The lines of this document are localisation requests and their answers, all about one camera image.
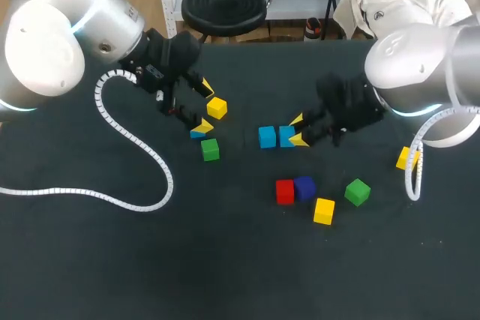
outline black stool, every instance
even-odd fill
[[[267,17],[272,0],[183,0],[184,21],[208,36],[235,37],[259,28]]]

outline green cube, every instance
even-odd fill
[[[220,159],[220,149],[216,139],[203,140],[202,152],[204,161]]]
[[[360,206],[370,196],[370,187],[360,179],[356,179],[345,189],[345,197],[354,204]]]

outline toy block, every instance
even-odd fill
[[[354,204],[360,206],[370,196],[370,187],[360,179],[354,180],[345,189],[345,197]]]
[[[274,148],[277,146],[277,134],[274,127],[259,127],[258,139],[261,149]]]
[[[219,97],[214,97],[207,104],[207,113],[215,119],[222,119],[227,113],[227,102]]]
[[[206,134],[205,133],[199,133],[198,131],[190,131],[190,138],[192,139],[200,139],[200,138],[205,138]]]
[[[335,202],[333,202],[332,200],[318,198],[316,200],[313,221],[319,224],[331,225],[334,209]]]
[[[213,129],[213,126],[210,123],[208,123],[207,120],[202,118],[202,123],[198,127],[195,127],[194,129],[192,129],[192,131],[206,134],[212,129]]]
[[[204,161],[220,159],[220,149],[216,139],[203,140],[201,144]]]
[[[212,87],[210,86],[209,82],[207,82],[207,79],[203,78],[203,81],[202,81],[202,84],[208,88],[209,91],[211,91],[211,94],[207,97],[211,97],[213,94],[215,94],[215,92],[213,91]]]
[[[405,168],[407,167],[409,152],[410,152],[410,148],[404,146],[397,161],[397,167],[399,169],[405,170]],[[419,160],[419,157],[420,157],[420,151],[417,151],[415,153],[415,157],[413,158],[413,168],[415,168],[415,165],[417,165],[417,161]]]
[[[291,143],[290,138],[295,135],[295,128],[280,127],[280,147],[282,148],[293,148],[294,144]]]
[[[292,136],[289,138],[289,141],[294,144],[294,146],[307,146],[309,147],[309,144],[306,143],[306,141],[303,140],[302,138],[302,133],[298,133],[297,135]]]
[[[292,205],[295,199],[293,180],[277,180],[277,204]]]
[[[301,176],[300,178],[293,179],[293,183],[295,185],[297,199],[300,202],[306,202],[315,197],[317,187],[310,176]]]
[[[299,123],[300,121],[303,121],[303,112],[300,113],[299,116],[297,116],[293,121],[290,123],[290,126],[295,125]]]

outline red block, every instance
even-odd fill
[[[277,180],[277,204],[291,205],[294,199],[293,180]]]

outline logo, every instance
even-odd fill
[[[385,14],[382,11],[377,11],[373,16],[375,20],[382,19]]]

